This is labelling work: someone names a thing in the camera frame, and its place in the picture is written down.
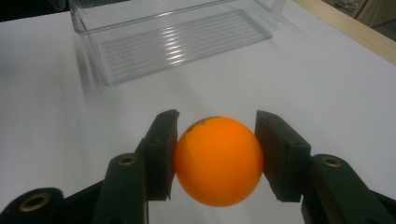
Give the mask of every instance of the white surface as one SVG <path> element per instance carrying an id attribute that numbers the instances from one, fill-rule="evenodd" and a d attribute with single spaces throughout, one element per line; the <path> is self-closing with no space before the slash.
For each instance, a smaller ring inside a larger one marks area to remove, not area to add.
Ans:
<path id="1" fill-rule="evenodd" d="M 370 189 L 396 198 L 396 66 L 288 1 L 259 44 L 105 87 L 85 66 L 68 13 L 0 23 L 0 209 L 43 187 L 69 196 L 101 180 L 154 117 L 179 132 L 213 115 L 254 128 L 256 110 L 285 119 L 311 145 L 348 161 Z M 150 223 L 303 223 L 265 178 L 243 203 L 210 208 L 173 185 Z"/>

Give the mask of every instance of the transparent plastic bin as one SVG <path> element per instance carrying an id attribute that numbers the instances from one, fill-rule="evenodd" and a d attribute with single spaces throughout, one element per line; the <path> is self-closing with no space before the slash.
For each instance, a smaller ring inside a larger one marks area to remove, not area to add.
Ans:
<path id="1" fill-rule="evenodd" d="M 70 0 L 105 84 L 270 38 L 285 0 Z"/>

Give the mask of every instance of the ping pong ball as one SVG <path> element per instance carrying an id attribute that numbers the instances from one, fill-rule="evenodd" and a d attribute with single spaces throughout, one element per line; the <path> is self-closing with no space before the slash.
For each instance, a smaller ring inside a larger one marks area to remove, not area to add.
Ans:
<path id="1" fill-rule="evenodd" d="M 254 133 L 224 117 L 192 124 L 181 135 L 174 159 L 181 187 L 196 201 L 216 207 L 246 199 L 259 184 L 264 161 Z"/>

